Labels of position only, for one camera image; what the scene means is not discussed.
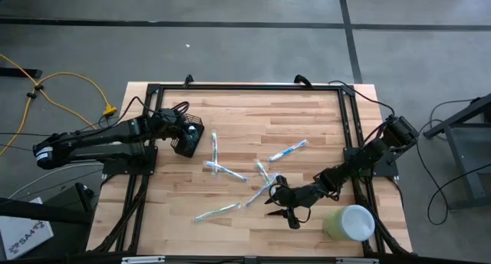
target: yellow extension cord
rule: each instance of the yellow extension cord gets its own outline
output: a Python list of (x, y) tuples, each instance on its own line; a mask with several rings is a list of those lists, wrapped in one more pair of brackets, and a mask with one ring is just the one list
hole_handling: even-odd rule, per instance
[[(42, 78), (39, 82), (36, 82), (27, 72), (25, 72), (24, 69), (22, 69), (18, 64), (16, 64), (14, 61), (12, 61), (11, 59), (7, 58), (6, 56), (4, 56), (3, 54), (0, 54), (0, 58), (3, 58), (5, 59), (6, 61), (8, 61), (9, 63), (11, 63), (12, 65), (14, 65), (16, 68), (18, 68), (20, 71), (22, 71), (22, 73), (24, 73), (33, 83), (34, 85), (39, 85), (41, 84), (42, 82), (46, 81), (47, 79), (49, 78), (52, 78), (54, 76), (58, 76), (58, 75), (71, 75), (71, 76), (75, 76), (75, 77), (79, 77), (81, 79), (84, 79), (86, 81), (88, 81), (89, 83), (91, 83), (93, 86), (96, 87), (96, 89), (101, 93), (102, 95), (102, 98), (104, 99), (104, 101), (106, 102), (106, 110), (103, 112), (103, 115), (106, 115), (106, 116), (110, 116), (112, 114), (114, 114), (116, 112), (116, 107), (113, 107), (111, 104), (109, 104), (109, 101), (107, 100), (106, 96), (104, 95), (104, 92), (101, 90), (100, 87), (98, 87), (94, 81), (92, 81), (91, 79), (89, 78), (86, 78), (82, 75), (79, 75), (79, 74), (75, 74), (75, 73), (71, 73), (71, 72), (58, 72), (58, 73), (54, 73), (54, 74), (51, 74), (51, 75), (48, 75), (44, 78)], [(43, 91), (43, 90), (40, 90), (39, 92), (41, 92), (43, 94), (43, 96), (46, 98), (46, 100), (48, 100), (48, 102), (50, 102), (51, 104), (59, 107), (59, 108), (62, 108), (63, 110), (66, 110), (67, 112), (79, 117), (80, 119), (82, 119), (85, 123), (89, 124), (89, 126), (93, 127), (94, 129), (96, 129), (96, 127), (91, 123), (89, 122), (87, 119), (85, 119), (83, 116), (81, 116), (79, 113), (77, 113), (76, 111), (73, 111), (72, 109), (68, 108), (68, 107), (65, 107), (61, 104), (58, 104), (56, 102), (54, 102), (52, 99), (50, 99), (50, 97)], [(10, 139), (10, 141), (7, 143), (7, 146), (3, 148), (2, 151), (0, 151), (0, 157), (5, 153), (5, 151), (8, 149), (8, 147), (12, 144), (12, 142), (14, 142), (14, 140), (17, 138), (18, 134), (22, 131), (22, 128), (24, 128), (24, 124), (25, 124), (25, 120), (28, 116), (28, 111), (29, 111), (29, 107), (31, 106), (31, 101), (32, 99), (31, 98), (28, 98), (28, 101), (25, 105), (25, 108), (24, 108), (24, 114), (22, 115), (22, 121), (21, 121), (21, 124), (20, 126), (18, 127), (17, 129), (17, 132), (15, 133), (15, 135)]]

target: concrete floor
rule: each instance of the concrete floor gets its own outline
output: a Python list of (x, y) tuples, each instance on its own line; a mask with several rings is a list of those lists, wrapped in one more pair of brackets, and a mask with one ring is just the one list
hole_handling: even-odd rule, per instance
[[(491, 24), (489, 0), (348, 0), (353, 23)], [(94, 18), (167, 21), (342, 22), (338, 0), (4, 0), (0, 15), (36, 18)], [(381, 101), (393, 106), (415, 127), (426, 123), (440, 102), (474, 98), (491, 90), (491, 32), (354, 31), (364, 83), (376, 84)], [(0, 52), (44, 75), (73, 71), (93, 78), (120, 106), (128, 81), (290, 82), (303, 74), (313, 82), (353, 82), (344, 30), (254, 28), (95, 28), (0, 26)], [(104, 109), (98, 93), (86, 82), (59, 77), (46, 82), (47, 93), (96, 121)], [(0, 81), (2, 131), (15, 131), (31, 82)], [(445, 118), (464, 107), (452, 104), (437, 111)], [(85, 127), (84, 122), (37, 99), (24, 132), (51, 134)], [(42, 138), (20, 137), (15, 146), (29, 148)], [(7, 136), (0, 137), (5, 144)], [(421, 140), (427, 166), (437, 181), (458, 175), (448, 146)], [(449, 215), (442, 226), (426, 217), (436, 190), (415, 149), (397, 164), (405, 214), (414, 252), (422, 256), (490, 262), (491, 208)], [(68, 170), (35, 184), (33, 192), (97, 168)], [(46, 174), (27, 151), (10, 149), (0, 157), (0, 196)], [(100, 174), (78, 181), (97, 190)], [(465, 196), (463, 184), (445, 189), (449, 201)], [(59, 186), (36, 194), (44, 200)], [(438, 197), (431, 211), (443, 216)]]

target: plastic cup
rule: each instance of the plastic cup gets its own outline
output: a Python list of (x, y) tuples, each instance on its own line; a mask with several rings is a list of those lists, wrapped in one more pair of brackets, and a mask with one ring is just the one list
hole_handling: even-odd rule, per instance
[(322, 229), (332, 239), (361, 242), (374, 234), (375, 221), (364, 207), (352, 205), (326, 215)]

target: wooden tabletop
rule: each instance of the wooden tabletop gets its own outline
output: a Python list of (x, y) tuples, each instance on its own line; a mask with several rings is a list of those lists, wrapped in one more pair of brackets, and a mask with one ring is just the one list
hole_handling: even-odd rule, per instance
[[(147, 82), (127, 85), (123, 108), (130, 99), (145, 98)], [(355, 88), (376, 99), (371, 84)], [(357, 96), (363, 133), (380, 122), (379, 106)], [(203, 119), (205, 133), (193, 158), (176, 155), (170, 142), (159, 140), (157, 168), (150, 178), (138, 246), (139, 254), (214, 256), (362, 256), (361, 244), (334, 241), (321, 230), (327, 213), (354, 204), (348, 181), (338, 202), (321, 199), (311, 208), (310, 220), (301, 229), (289, 229), (286, 219), (266, 216), (277, 210), (265, 205), (264, 193), (249, 208), (241, 208), (194, 223), (195, 216), (231, 205), (245, 203), (264, 185), (254, 159), (265, 164), (268, 173), (280, 173), (291, 186), (303, 186), (326, 167), (343, 162), (345, 147), (338, 96), (319, 91), (165, 91), (163, 106), (189, 101), (189, 114)], [(346, 99), (351, 119), (349, 100)], [(134, 104), (125, 119), (140, 115)], [(227, 174), (212, 176), (204, 167), (211, 160), (211, 130), (218, 135), (219, 164), (249, 177), (244, 183)], [(287, 157), (267, 164), (268, 157), (307, 139), (309, 145)], [(87, 249), (99, 245), (121, 215), (128, 176), (106, 183), (100, 194)], [(397, 241), (411, 251), (399, 193), (387, 179), (374, 179), (379, 216)], [(304, 219), (307, 211), (295, 211)]]

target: wooden table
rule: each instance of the wooden table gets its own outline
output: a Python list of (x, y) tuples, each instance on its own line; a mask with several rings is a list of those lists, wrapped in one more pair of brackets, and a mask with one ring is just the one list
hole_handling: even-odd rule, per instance
[[(147, 82), (127, 85), (123, 106), (134, 96), (145, 98)], [(376, 99), (371, 84), (355, 88)], [(357, 96), (364, 134), (380, 122), (379, 106)], [(249, 208), (233, 210), (214, 219), (194, 223), (193, 218), (233, 203), (245, 203), (264, 180), (253, 160), (263, 160), (270, 174), (280, 173), (292, 186), (312, 182), (312, 177), (326, 167), (343, 162), (345, 147), (338, 96), (319, 91), (166, 91), (163, 106), (172, 107), (189, 101), (189, 113), (201, 117), (206, 127), (194, 157), (176, 155), (169, 141), (157, 141), (157, 170), (150, 178), (143, 215), (139, 254), (214, 255), (214, 256), (362, 256), (358, 242), (334, 241), (321, 230), (326, 213), (354, 204), (348, 181), (341, 198), (319, 200), (310, 220), (301, 229), (289, 229), (286, 219), (265, 216), (278, 207), (265, 205), (260, 196)], [(348, 116), (351, 112), (346, 98)], [(139, 104), (131, 106), (127, 118), (141, 114)], [(221, 173), (211, 175), (204, 167), (211, 160), (210, 131), (218, 135), (219, 163), (248, 176), (243, 183)], [(267, 165), (268, 157), (307, 139), (309, 145), (276, 163)], [(111, 179), (101, 191), (87, 249), (99, 245), (121, 215), (128, 176)], [(387, 179), (374, 179), (374, 191), (380, 218), (407, 250), (411, 251), (399, 193)], [(296, 210), (304, 219), (307, 211)], [(128, 227), (127, 242), (132, 226)]]

